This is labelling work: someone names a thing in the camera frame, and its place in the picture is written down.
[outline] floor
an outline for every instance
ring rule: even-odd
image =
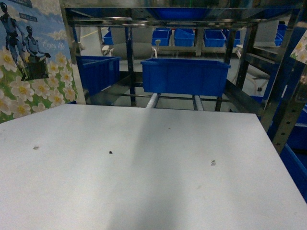
[[[107,33],[107,28],[102,28],[102,35],[104,36]],[[82,28],[81,29],[81,43],[85,47],[85,49],[81,52],[83,56],[101,56],[100,51],[100,43],[98,38],[97,28]],[[172,58],[176,56],[173,52],[161,52],[158,53],[159,57],[164,58]],[[218,60],[223,61],[223,56],[218,54],[202,54],[201,57],[195,57],[193,53],[179,53],[178,58],[192,58],[192,59],[202,59],[202,60]],[[135,72],[142,72],[142,65],[140,64],[142,60],[134,60],[134,71]],[[238,69],[239,59],[236,55],[233,55],[231,59],[230,65],[231,68],[228,71],[227,79],[233,81],[234,77],[236,76],[237,69]],[[120,71],[128,71],[128,64],[126,60],[120,61]],[[257,81],[258,87],[262,85],[264,81],[259,80]],[[256,95],[256,96],[263,96],[265,87],[261,92],[258,92],[255,89],[255,85],[246,80],[243,91],[248,95]],[[144,92],[143,88],[136,88],[136,94],[141,95],[151,95],[152,93]],[[177,97],[191,97],[191,95],[184,95],[184,94],[172,94],[171,96]],[[137,107],[146,107],[149,102],[149,98],[137,98]],[[130,106],[130,98],[129,97],[121,97],[115,103],[114,106]],[[203,101],[203,107],[206,111],[214,111],[215,109],[215,102],[207,102]],[[174,99],[160,99],[157,105],[157,108],[170,108],[170,109],[188,109],[193,110],[193,102],[192,100],[174,100]],[[228,112],[229,111],[229,104],[223,102],[221,111]]]

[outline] metal shelf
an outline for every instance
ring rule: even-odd
[[[119,84],[102,92],[103,97],[108,100],[109,98],[116,99],[114,94],[123,94],[127,87],[130,87],[131,95],[135,94],[135,79],[138,76],[133,71],[132,27],[231,29],[225,49],[225,63],[230,62],[236,30],[247,28],[236,84],[227,82],[225,94],[239,112],[256,113],[261,117],[264,129],[269,131],[269,136],[276,149],[281,152],[295,124],[294,119],[291,119],[291,122],[288,121],[289,117],[298,117],[300,113],[298,108],[305,103],[304,100],[299,102],[294,100],[299,90],[297,87],[302,87],[299,79],[304,66],[289,56],[305,31],[300,27],[306,27],[304,22],[307,19],[306,0],[91,0],[87,2],[60,0],[60,5],[68,31],[73,63],[75,55],[80,54],[78,43],[73,42],[76,40],[75,26],[126,28],[129,72]],[[254,47],[258,23],[278,20],[289,15],[291,16],[289,25],[282,46],[278,50]],[[203,51],[201,47],[193,47],[194,50],[198,53]],[[268,87],[261,104],[242,92],[249,64],[270,74]],[[292,87],[287,88],[287,98],[282,99],[286,85]],[[96,98],[98,101],[106,101],[101,100],[99,96]],[[131,104],[135,103],[134,100],[135,97],[131,97]],[[283,109],[279,111],[278,116],[274,117],[280,101],[282,101]],[[272,122],[277,126],[277,131],[270,132]],[[288,122],[291,125],[284,127],[283,124]]]

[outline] cartoon robot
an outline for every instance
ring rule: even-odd
[[[21,72],[21,74],[23,76],[22,78],[24,80],[25,77],[26,77],[26,74],[23,71],[23,68],[18,64],[18,54],[17,54],[17,51],[16,51],[16,46],[17,46],[19,56],[24,63],[24,67],[27,68],[27,63],[26,63],[25,58],[24,58],[24,53],[25,53],[25,51],[24,51],[24,33],[21,31],[20,27],[18,26],[17,21],[10,17],[10,15],[8,13],[7,5],[4,2],[0,2],[0,7],[1,7],[3,13],[4,13],[4,15],[0,17],[0,20],[1,20],[1,22],[4,26],[4,28],[5,28],[5,31],[6,31],[5,48],[7,50],[10,50],[12,58],[13,58],[15,64],[16,64],[17,68]],[[18,40],[17,29],[20,31],[23,42],[20,42]]]
[[[46,72],[46,58],[50,58],[49,53],[40,51],[38,41],[32,36],[33,30],[31,26],[26,27],[28,36],[24,39],[25,47],[30,54],[28,63],[28,80],[47,78]]]

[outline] white table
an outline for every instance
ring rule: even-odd
[[[63,105],[0,125],[0,230],[306,229],[255,115]]]

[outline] blue plastic bin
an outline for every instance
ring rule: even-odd
[[[307,169],[294,154],[288,145],[286,145],[280,154],[285,167],[291,175],[298,190],[307,202]]]
[[[104,36],[104,41],[105,41],[105,45],[113,45],[113,40],[112,40],[111,31],[109,31],[109,32]]]
[[[223,47],[226,38],[222,30],[205,30],[204,40],[206,47]]]
[[[145,92],[222,96],[229,65],[219,61],[151,58],[142,61]]]
[[[120,57],[77,57],[81,82],[90,96],[119,80],[119,60]]]
[[[172,33],[172,30],[169,28],[156,28],[155,30],[161,30],[161,31],[169,31]]]
[[[275,38],[275,45],[280,46],[282,42],[283,42],[283,37],[279,33],[277,33]]]
[[[277,33],[279,33],[279,35],[281,35],[282,37],[284,37],[284,34],[286,33],[286,29],[288,28],[288,26],[284,25],[284,24],[279,24],[278,28],[277,28]]]
[[[193,46],[194,32],[192,29],[175,30],[175,46]]]
[[[204,8],[151,8],[147,9],[158,20],[203,20],[211,12]]]
[[[229,33],[230,33],[229,30],[223,30],[223,34],[225,35],[226,40],[229,38]],[[234,47],[236,47],[239,44],[240,44],[240,31],[237,31],[234,41]]]
[[[159,46],[168,46],[169,44],[169,31],[164,31],[164,30],[155,30],[153,32],[153,39],[152,39],[152,45],[155,46],[155,41],[156,40],[161,40],[161,43]]]

